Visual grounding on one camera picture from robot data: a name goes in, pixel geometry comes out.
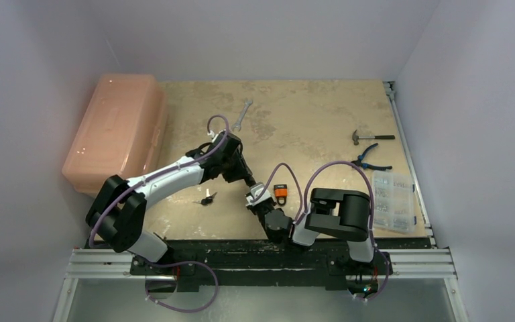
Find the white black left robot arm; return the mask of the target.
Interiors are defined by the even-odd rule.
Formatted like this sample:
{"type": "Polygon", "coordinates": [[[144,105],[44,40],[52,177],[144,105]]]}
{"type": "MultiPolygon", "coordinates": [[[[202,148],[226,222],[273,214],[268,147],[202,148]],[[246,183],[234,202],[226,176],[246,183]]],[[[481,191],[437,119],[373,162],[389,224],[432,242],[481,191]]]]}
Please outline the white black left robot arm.
{"type": "Polygon", "coordinates": [[[143,229],[146,211],[163,199],[218,176],[228,182],[254,182],[243,158],[241,139],[227,131],[211,142],[149,174],[123,179],[110,176],[102,185],[85,221],[91,229],[90,242],[100,236],[115,252],[131,252],[147,260],[156,274],[169,272],[172,250],[162,237],[143,229]]]}

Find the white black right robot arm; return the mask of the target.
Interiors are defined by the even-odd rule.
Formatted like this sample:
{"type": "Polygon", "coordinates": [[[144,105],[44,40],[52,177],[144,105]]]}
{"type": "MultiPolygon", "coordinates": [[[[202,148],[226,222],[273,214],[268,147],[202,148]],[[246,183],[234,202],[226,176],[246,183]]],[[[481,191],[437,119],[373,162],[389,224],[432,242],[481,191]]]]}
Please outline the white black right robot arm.
{"type": "Polygon", "coordinates": [[[310,209],[301,220],[287,216],[276,206],[262,183],[246,194],[246,207],[257,216],[267,238],[276,244],[310,247],[320,234],[347,242],[352,269],[365,273],[376,264],[371,233],[370,196],[343,189],[315,188],[310,209]]]}

